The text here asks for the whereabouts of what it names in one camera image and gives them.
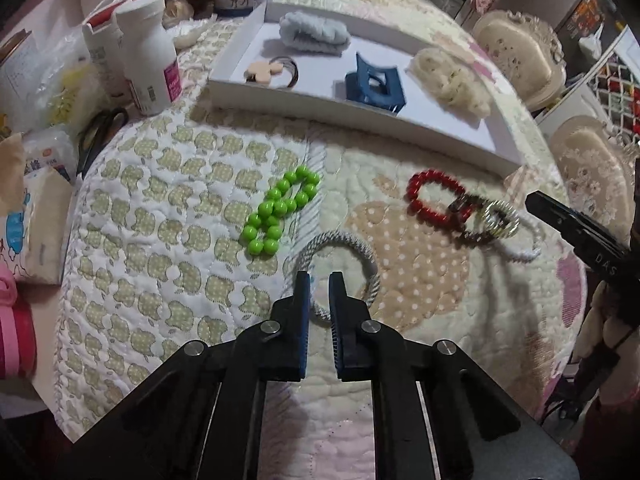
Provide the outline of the white shallow cardboard tray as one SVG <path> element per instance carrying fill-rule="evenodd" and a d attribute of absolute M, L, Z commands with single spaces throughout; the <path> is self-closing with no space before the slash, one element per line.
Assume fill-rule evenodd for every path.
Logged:
<path fill-rule="evenodd" d="M 337 21 L 350 35 L 339 55 L 287 47 L 281 21 L 296 12 Z M 499 110 L 480 119 L 439 104 L 410 72 L 425 42 L 328 10 L 264 3 L 242 21 L 214 62 L 216 106 L 323 122 L 420 146 L 506 177 L 521 166 Z"/>

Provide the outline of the black scissors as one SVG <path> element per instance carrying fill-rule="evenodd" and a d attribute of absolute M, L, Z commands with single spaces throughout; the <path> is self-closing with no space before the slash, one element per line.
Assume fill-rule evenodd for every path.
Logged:
<path fill-rule="evenodd" d="M 78 136 L 78 176 L 86 176 L 98 155 L 127 122 L 129 114 L 123 107 L 101 110 L 91 118 L 88 126 Z"/>

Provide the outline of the pink plastic toy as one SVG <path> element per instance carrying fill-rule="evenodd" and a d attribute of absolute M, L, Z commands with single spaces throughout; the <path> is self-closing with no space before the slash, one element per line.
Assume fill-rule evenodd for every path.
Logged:
<path fill-rule="evenodd" d="M 0 376 L 29 377 L 37 365 L 37 341 L 32 308 L 18 292 L 5 264 L 0 273 Z"/>

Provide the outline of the cream polka-dot organza scrunchie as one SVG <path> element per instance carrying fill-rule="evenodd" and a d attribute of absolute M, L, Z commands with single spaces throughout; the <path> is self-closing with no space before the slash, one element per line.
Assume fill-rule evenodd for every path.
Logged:
<path fill-rule="evenodd" d="M 406 72 L 446 110 L 464 119 L 483 120 L 491 115 L 492 99 L 483 81 L 472 68 L 442 49 L 420 50 Z"/>

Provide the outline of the cream ornate chair right side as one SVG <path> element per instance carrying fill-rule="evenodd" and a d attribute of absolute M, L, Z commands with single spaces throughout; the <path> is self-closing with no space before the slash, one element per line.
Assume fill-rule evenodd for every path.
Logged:
<path fill-rule="evenodd" d="M 545 108 L 565 88 L 562 44 L 540 18 L 521 12 L 490 11 L 475 23 L 472 36 L 530 112 Z"/>

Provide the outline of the cream floral chair near right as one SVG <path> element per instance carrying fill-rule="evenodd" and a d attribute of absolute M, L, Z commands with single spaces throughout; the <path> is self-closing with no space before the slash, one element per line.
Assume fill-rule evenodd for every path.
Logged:
<path fill-rule="evenodd" d="M 589 116 L 567 119 L 549 139 L 567 188 L 570 206 L 628 244 L 634 218 L 634 176 L 630 153 Z"/>

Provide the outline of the light blue fluffy scrunchie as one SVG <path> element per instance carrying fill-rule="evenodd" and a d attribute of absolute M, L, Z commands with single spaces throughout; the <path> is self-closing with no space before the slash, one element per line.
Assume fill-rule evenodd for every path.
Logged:
<path fill-rule="evenodd" d="M 341 56 L 352 41 L 343 22 L 302 11 L 284 14 L 279 25 L 282 42 L 303 52 Z"/>

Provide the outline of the white pill bottle pink label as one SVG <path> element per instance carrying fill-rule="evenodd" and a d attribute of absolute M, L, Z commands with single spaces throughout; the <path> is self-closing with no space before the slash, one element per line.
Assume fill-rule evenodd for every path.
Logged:
<path fill-rule="evenodd" d="M 113 14 L 122 32 L 119 55 L 134 104 L 153 116 L 174 104 L 182 93 L 177 51 L 163 26 L 165 0 L 130 0 Z"/>

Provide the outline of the blue plastic claw hair clip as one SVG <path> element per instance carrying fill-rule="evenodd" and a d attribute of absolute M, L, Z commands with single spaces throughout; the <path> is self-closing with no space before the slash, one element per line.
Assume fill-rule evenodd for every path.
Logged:
<path fill-rule="evenodd" d="M 397 115 L 406 105 L 396 67 L 378 67 L 356 54 L 356 70 L 345 76 L 346 99 Z"/>

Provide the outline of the quilted patchwork tablecloth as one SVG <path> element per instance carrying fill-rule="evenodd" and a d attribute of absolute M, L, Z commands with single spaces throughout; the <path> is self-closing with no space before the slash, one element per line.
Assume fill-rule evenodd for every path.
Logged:
<path fill-rule="evenodd" d="M 80 190 L 55 334 L 58 426 L 79 438 L 185 342 L 219 344 L 266 318 L 298 252 L 337 229 L 375 251 L 375 318 L 413 340 L 455 341 L 540 415 L 584 316 L 584 266 L 550 229 L 529 264 L 458 247 L 404 199 L 415 172 L 436 168 L 517 207 L 536 190 L 566 200 L 533 117 L 471 36 L 425 0 L 278 1 L 379 22 L 477 63 L 521 168 L 499 179 L 380 136 L 220 110 L 207 76 L 239 24 L 212 26 L 178 57 L 178 101 L 120 130 Z"/>

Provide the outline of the tissue pack with blue print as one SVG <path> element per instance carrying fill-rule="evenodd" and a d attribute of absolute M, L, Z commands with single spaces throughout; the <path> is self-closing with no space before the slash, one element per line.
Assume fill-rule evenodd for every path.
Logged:
<path fill-rule="evenodd" d="M 30 172 L 22 137 L 1 141 L 1 265 L 15 281 L 57 285 L 73 187 L 50 166 Z"/>

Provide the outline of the glass jar with gold lid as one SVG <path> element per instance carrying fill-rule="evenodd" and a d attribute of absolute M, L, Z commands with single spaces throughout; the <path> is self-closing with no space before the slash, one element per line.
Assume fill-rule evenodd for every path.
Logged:
<path fill-rule="evenodd" d="M 32 32 L 21 29 L 1 46 L 1 137 L 28 131 L 36 121 L 35 98 L 44 54 Z"/>

